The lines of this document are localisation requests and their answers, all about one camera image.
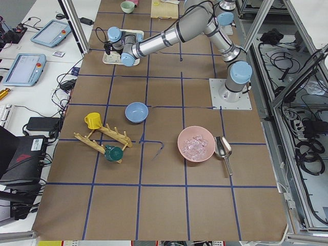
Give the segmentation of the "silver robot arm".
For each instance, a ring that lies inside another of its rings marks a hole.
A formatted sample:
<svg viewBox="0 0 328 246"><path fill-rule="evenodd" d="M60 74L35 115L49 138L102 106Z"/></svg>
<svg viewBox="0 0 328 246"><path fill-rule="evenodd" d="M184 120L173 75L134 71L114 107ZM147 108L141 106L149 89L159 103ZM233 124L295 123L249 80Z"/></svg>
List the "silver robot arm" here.
<svg viewBox="0 0 328 246"><path fill-rule="evenodd" d="M222 29L219 16L231 13L234 1L185 1L184 14L172 25L147 39L118 27L108 29L104 42L107 55L116 52L120 62L131 67L136 60L156 53L175 44L189 42L200 35L206 36L227 63L227 78L218 90L219 96L229 103L237 102L246 84L250 82L253 69L246 61L246 50L233 43Z"/></svg>

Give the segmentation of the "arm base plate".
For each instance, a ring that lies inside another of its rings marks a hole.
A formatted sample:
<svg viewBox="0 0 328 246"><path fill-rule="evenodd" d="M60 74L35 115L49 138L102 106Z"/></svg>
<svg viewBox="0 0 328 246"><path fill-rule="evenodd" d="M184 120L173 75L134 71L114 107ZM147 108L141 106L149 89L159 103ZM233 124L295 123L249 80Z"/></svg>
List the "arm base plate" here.
<svg viewBox="0 0 328 246"><path fill-rule="evenodd" d="M247 87L244 86L241 92L230 92L225 87L226 79L210 78L210 93L212 108L219 110L252 110Z"/></svg>

